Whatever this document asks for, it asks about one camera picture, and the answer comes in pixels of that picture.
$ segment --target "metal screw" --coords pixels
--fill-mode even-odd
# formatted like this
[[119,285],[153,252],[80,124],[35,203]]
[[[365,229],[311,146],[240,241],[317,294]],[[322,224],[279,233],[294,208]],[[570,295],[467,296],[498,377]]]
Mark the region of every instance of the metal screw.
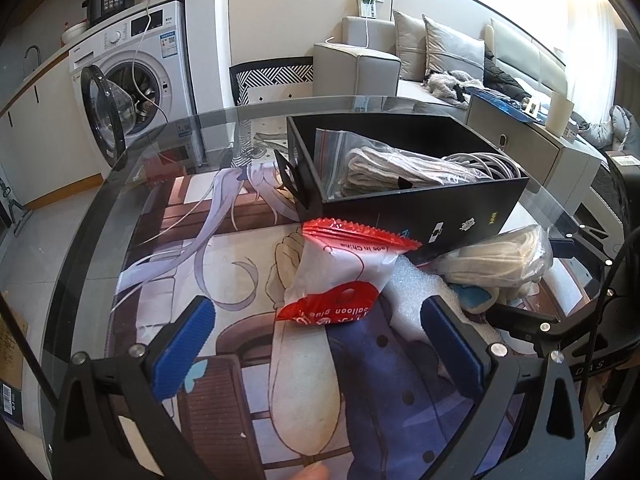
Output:
[[81,365],[86,361],[89,356],[86,352],[76,352],[71,356],[71,362],[75,365]]
[[142,357],[145,353],[146,346],[144,346],[142,343],[136,343],[129,348],[129,355],[131,357]]
[[504,357],[507,355],[507,347],[502,343],[494,343],[491,345],[491,353],[496,357]]
[[564,363],[564,354],[562,354],[562,352],[559,350],[553,350],[551,352],[551,360],[561,365],[562,363]]

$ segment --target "black jacket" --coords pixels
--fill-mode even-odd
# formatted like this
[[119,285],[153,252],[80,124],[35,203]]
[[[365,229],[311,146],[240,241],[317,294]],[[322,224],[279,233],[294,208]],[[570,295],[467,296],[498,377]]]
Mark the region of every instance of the black jacket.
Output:
[[487,48],[484,50],[483,82],[487,88],[497,90],[519,102],[522,102],[525,97],[531,97],[513,77],[495,65],[494,54]]

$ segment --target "faucet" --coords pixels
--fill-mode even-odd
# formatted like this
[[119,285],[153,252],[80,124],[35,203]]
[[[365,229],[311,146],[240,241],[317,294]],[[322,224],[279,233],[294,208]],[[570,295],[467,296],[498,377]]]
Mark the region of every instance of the faucet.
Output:
[[36,53],[38,54],[38,66],[40,66],[42,64],[42,60],[40,59],[40,49],[38,48],[38,46],[36,44],[31,45],[27,51],[24,53],[24,59],[27,59],[27,56],[29,55],[29,51],[35,48],[36,49]]

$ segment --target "washing machine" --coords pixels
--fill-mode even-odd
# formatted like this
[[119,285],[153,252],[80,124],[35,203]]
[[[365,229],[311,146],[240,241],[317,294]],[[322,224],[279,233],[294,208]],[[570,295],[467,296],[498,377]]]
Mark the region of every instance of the washing machine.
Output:
[[[151,22],[145,32],[149,17]],[[200,135],[191,127],[192,121],[186,120],[195,114],[195,108],[184,7],[180,1],[127,16],[82,41],[69,53],[69,68],[76,101],[87,120],[87,135],[91,137],[103,177],[132,142],[167,121],[185,120],[186,126],[178,128],[180,136],[191,136],[190,152],[202,159]],[[125,133],[120,123],[109,81],[121,87],[133,101],[136,117],[129,132]]]

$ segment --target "white bowl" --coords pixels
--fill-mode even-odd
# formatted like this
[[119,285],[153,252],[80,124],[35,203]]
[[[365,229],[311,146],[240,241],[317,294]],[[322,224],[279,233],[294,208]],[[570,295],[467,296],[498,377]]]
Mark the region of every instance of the white bowl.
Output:
[[73,27],[69,27],[67,30],[65,30],[62,33],[62,36],[60,36],[60,40],[62,40],[62,44],[65,45],[70,41],[74,40],[75,38],[77,38],[78,36],[80,36],[81,34],[84,34],[88,28],[89,28],[89,24],[87,22],[80,22],[77,25],[74,25]]

